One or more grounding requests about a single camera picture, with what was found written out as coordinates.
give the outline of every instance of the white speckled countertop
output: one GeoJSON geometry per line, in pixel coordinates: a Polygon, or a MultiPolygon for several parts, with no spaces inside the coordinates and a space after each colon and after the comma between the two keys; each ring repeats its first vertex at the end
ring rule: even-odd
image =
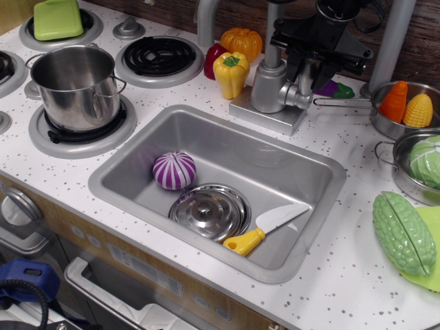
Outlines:
{"type": "MultiPolygon", "coordinates": [[[[104,30],[94,42],[116,57],[130,41],[115,39],[112,30],[127,15],[82,1],[79,4],[101,18],[104,30]]],[[[146,28],[146,36],[180,36],[196,43],[194,34],[138,21],[146,28]]],[[[0,50],[15,53],[25,61],[38,54],[23,46],[18,35],[19,27],[0,36],[0,50]]],[[[355,91],[363,85],[339,76],[335,80],[355,91]]],[[[222,98],[216,82],[203,72],[177,87],[140,89],[128,85],[123,92],[137,111],[135,133],[164,107],[190,105],[332,157],[345,167],[346,184],[335,196],[335,205],[300,270],[286,283],[269,285],[95,198],[87,180],[116,150],[77,160],[57,159],[38,151],[28,135],[28,124],[41,103],[25,97],[28,81],[29,76],[20,88],[0,99],[0,111],[12,118],[12,126],[0,135],[0,174],[32,187],[290,329],[416,330],[440,323],[440,294],[400,276],[375,236],[371,215],[374,198],[382,190],[402,192],[393,181],[391,166],[374,155],[374,146],[388,139],[371,125],[368,110],[318,109],[312,105],[299,130],[289,137],[229,116],[228,101],[222,98]]]]}

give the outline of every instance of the sink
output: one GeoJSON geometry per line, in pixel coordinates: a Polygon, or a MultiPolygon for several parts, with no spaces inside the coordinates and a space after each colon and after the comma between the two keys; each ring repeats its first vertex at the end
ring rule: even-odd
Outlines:
{"type": "Polygon", "coordinates": [[[346,180],[335,160],[278,141],[186,105],[165,108],[102,164],[90,191],[264,283],[282,283],[298,271],[346,180]],[[251,222],[272,208],[303,203],[309,210],[268,234],[246,257],[168,218],[183,193],[156,184],[154,161],[170,151],[191,156],[194,182],[224,184],[250,204],[251,222]]]}

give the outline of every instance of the gray pipe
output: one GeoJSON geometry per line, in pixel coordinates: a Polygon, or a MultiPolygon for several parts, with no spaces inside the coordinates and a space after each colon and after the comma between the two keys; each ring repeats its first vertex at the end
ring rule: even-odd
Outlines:
{"type": "Polygon", "coordinates": [[[215,12],[220,0],[199,0],[197,6],[197,43],[211,47],[215,41],[215,12]]]}
{"type": "Polygon", "coordinates": [[[395,0],[393,2],[373,74],[368,83],[370,95],[378,86],[390,82],[393,77],[415,3],[416,0],[395,0]]]}
{"type": "Polygon", "coordinates": [[[265,65],[270,69],[276,69],[280,66],[281,48],[272,46],[270,39],[275,32],[274,22],[282,19],[285,13],[285,5],[278,5],[269,2],[267,7],[267,27],[266,27],[266,46],[265,46],[265,65]]]}

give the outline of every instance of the metal pot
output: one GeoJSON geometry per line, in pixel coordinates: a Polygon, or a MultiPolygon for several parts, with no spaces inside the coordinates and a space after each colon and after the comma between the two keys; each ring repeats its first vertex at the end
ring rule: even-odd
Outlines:
{"type": "Polygon", "coordinates": [[[401,136],[395,143],[388,141],[378,142],[374,147],[374,154],[379,160],[392,165],[395,170],[393,171],[393,179],[395,183],[401,188],[406,194],[411,196],[413,199],[420,201],[429,206],[440,205],[440,190],[425,186],[421,184],[416,179],[413,179],[410,175],[410,154],[413,146],[418,143],[418,141],[429,138],[430,136],[438,136],[440,131],[435,129],[423,129],[418,131],[413,131],[401,136]],[[393,145],[393,159],[394,162],[389,162],[388,160],[382,159],[377,148],[381,144],[391,144],[393,145]]]}
{"type": "Polygon", "coordinates": [[[106,51],[73,45],[41,56],[30,68],[46,114],[58,128],[85,132],[99,129],[115,118],[119,94],[127,83],[114,76],[115,62],[106,51]],[[124,83],[118,90],[116,80],[124,83]]]}
{"type": "MultiPolygon", "coordinates": [[[[389,120],[387,117],[380,113],[380,105],[385,99],[385,96],[393,88],[395,83],[396,82],[388,82],[386,84],[380,85],[371,94],[370,100],[366,98],[316,98],[315,100],[313,100],[313,103],[321,107],[370,109],[371,124],[373,124],[373,126],[380,133],[396,140],[404,134],[415,131],[417,132],[421,129],[393,122],[392,120],[389,120]]],[[[429,127],[424,127],[423,129],[440,129],[440,91],[438,89],[432,88],[428,85],[420,84],[418,82],[408,82],[407,99],[411,100],[414,96],[418,94],[427,94],[431,98],[432,105],[434,107],[434,114],[432,116],[431,125],[429,127]]]]}

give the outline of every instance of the green plate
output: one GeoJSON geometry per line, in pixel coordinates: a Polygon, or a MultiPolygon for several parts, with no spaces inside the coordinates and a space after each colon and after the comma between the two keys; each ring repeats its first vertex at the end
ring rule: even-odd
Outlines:
{"type": "Polygon", "coordinates": [[[71,38],[83,33],[76,0],[47,0],[34,6],[34,35],[47,41],[71,38]]]}
{"type": "Polygon", "coordinates": [[[430,268],[429,277],[410,275],[399,269],[400,274],[408,281],[421,285],[429,290],[440,292],[440,206],[417,208],[417,212],[425,221],[437,248],[437,261],[430,268]]]}

